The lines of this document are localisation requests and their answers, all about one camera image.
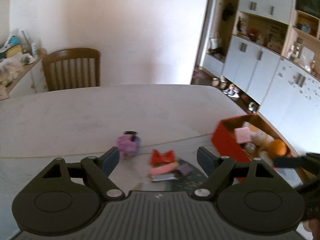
metal screw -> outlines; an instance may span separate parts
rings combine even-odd
[[[207,197],[210,195],[210,191],[205,188],[200,188],[195,191],[195,195],[198,197]]]
[[[108,197],[120,197],[122,195],[122,191],[119,189],[111,189],[107,191]]]

pink eraser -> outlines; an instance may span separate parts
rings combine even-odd
[[[161,175],[174,171],[179,166],[179,163],[169,163],[160,167],[152,168],[150,175]]]
[[[235,136],[238,144],[251,142],[249,127],[235,128]]]

dark floor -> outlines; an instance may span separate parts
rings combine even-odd
[[[212,85],[212,77],[209,77],[207,74],[205,74],[203,71],[201,71],[199,69],[197,69],[197,70],[199,72],[201,72],[205,78],[193,78],[191,80],[191,85],[211,86]],[[237,99],[230,98],[230,100],[235,102],[247,114],[252,113],[251,111],[248,110],[248,106],[249,106],[250,102],[254,102],[254,100],[251,99],[244,92],[240,93],[240,98],[237,98]]]

white shoe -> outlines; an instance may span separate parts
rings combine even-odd
[[[231,93],[228,93],[228,97],[231,97],[231,98],[239,98],[240,96],[239,96],[238,93],[236,93],[236,92],[234,92],[234,91],[231,90]]]

ribbed gray panel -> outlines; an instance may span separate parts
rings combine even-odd
[[[209,202],[185,192],[132,192],[124,201],[108,203],[91,225],[66,236],[21,232],[15,240],[303,240],[295,231],[256,236],[223,221]]]

